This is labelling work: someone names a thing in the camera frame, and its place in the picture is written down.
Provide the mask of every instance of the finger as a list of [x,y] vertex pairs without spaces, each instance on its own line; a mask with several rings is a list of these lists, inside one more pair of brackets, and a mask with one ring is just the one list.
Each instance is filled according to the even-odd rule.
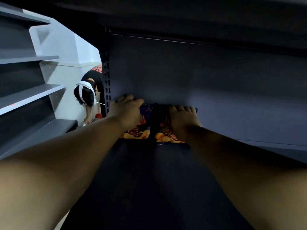
[[177,110],[178,110],[178,111],[185,110],[185,109],[183,108],[183,106],[179,106],[179,105],[178,105],[178,106],[176,106],[176,107],[177,107]]
[[171,112],[177,112],[176,107],[173,106],[173,105],[170,105],[170,106],[169,106],[169,112],[170,112],[170,113],[171,113]]
[[190,109],[188,106],[185,106],[185,110],[186,110],[187,112],[191,112],[191,109]]
[[126,95],[121,96],[121,97],[118,99],[118,101],[122,101],[122,100],[124,100],[124,99],[125,99],[125,97],[126,97]]
[[125,99],[124,99],[124,102],[127,102],[127,101],[131,101],[134,99],[134,96],[132,94],[128,94]]
[[192,113],[196,114],[196,109],[195,109],[194,106],[190,106],[190,110],[191,110]]
[[138,104],[138,106],[143,105],[144,102],[145,102],[144,99],[142,99],[142,98],[138,98],[138,99],[136,99],[135,101],[136,101],[136,103]]

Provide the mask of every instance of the metal shelf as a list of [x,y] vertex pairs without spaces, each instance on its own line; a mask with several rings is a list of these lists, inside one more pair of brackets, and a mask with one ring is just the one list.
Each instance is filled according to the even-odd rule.
[[47,25],[50,24],[49,20],[42,19],[36,16],[25,14],[16,10],[7,9],[0,6],[0,15],[4,17],[14,18],[27,22],[30,26]]
[[64,85],[43,84],[0,98],[0,115],[65,88]]
[[59,59],[59,56],[31,56],[31,57],[20,57],[20,58],[6,58],[0,59],[0,64],[13,64],[30,61],[41,61],[41,60],[55,60]]
[[33,145],[63,135],[76,123],[76,120],[54,119],[41,129],[37,130],[32,135],[27,137],[25,140],[21,141],[19,144],[15,145],[10,150],[2,154],[0,156],[0,160],[25,148],[29,148]]

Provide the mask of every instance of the shelf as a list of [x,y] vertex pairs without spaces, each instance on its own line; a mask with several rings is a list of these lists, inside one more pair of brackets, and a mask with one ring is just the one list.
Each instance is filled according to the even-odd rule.
[[0,115],[65,88],[64,85],[43,84],[0,98]]
[[2,154],[0,156],[0,160],[25,148],[29,148],[33,145],[63,135],[76,123],[76,120],[54,119],[41,129],[37,130],[32,135],[27,137],[25,140],[21,141],[19,144],[15,145],[13,148]]
[[5,16],[5,17],[9,17],[9,18],[22,20],[24,22],[27,22],[31,26],[50,24],[49,20],[42,19],[42,18],[32,16],[32,15],[29,15],[29,14],[25,14],[23,12],[19,12],[19,11],[16,11],[16,10],[7,9],[7,8],[1,7],[1,6],[0,6],[0,15]]
[[41,60],[55,60],[59,59],[59,56],[31,56],[31,57],[20,57],[20,58],[7,58],[0,59],[0,64],[12,64],[12,63],[22,63],[30,61],[41,61]]

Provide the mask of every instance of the black shirt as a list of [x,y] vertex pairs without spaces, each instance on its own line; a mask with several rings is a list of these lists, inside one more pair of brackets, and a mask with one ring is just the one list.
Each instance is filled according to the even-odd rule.
[[91,70],[89,70],[84,76],[82,77],[81,81],[86,81],[89,78],[93,79],[97,85],[98,92],[103,92],[103,73],[102,73],[102,65],[97,65]]

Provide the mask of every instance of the snack bag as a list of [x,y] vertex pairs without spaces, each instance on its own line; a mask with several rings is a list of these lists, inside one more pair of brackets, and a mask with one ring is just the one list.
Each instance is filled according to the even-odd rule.
[[150,134],[150,114],[153,110],[153,105],[143,104],[140,106],[140,113],[142,119],[140,123],[129,131],[125,131],[121,138],[124,139],[147,139]]
[[169,115],[168,106],[159,105],[157,108],[159,108],[158,113],[160,120],[160,129],[159,132],[155,135],[157,145],[166,143],[184,143],[183,141],[177,139],[171,130],[171,118]]

